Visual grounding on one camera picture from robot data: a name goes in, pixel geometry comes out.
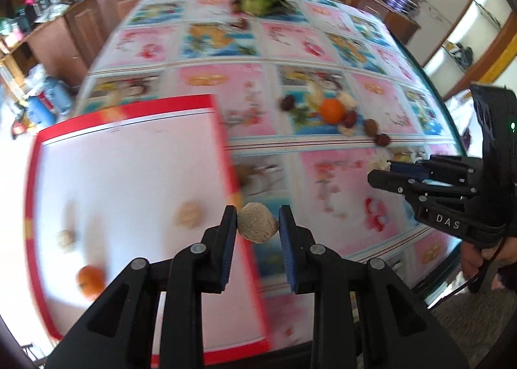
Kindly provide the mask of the person's right hand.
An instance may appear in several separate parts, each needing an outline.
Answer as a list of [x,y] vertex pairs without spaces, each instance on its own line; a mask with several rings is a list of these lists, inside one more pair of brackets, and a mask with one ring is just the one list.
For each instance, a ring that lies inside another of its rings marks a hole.
[[[473,278],[483,265],[484,260],[489,260],[497,252],[499,246],[478,250],[473,244],[463,241],[461,243],[461,270],[466,280]],[[516,263],[517,240],[507,238],[504,247],[496,257],[503,267]]]

